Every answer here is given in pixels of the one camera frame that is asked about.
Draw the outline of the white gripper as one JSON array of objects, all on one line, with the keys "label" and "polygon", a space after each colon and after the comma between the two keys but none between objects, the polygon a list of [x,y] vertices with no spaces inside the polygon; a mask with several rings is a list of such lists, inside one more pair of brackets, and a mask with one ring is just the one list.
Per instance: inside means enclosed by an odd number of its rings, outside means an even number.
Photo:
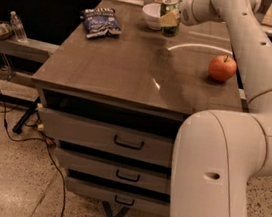
[{"label": "white gripper", "polygon": [[194,0],[182,0],[178,9],[170,10],[165,15],[161,15],[158,22],[161,27],[175,27],[179,23],[185,26],[194,26],[197,23],[194,13],[192,11]]}]

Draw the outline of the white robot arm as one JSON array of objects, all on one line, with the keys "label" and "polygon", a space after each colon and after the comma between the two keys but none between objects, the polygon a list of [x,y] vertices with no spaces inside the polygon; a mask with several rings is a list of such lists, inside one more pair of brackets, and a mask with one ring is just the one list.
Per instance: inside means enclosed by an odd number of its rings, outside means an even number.
[{"label": "white robot arm", "polygon": [[184,0],[179,11],[186,26],[226,23],[249,110],[206,110],[182,123],[169,216],[247,217],[248,179],[272,176],[272,42],[250,0]]}]

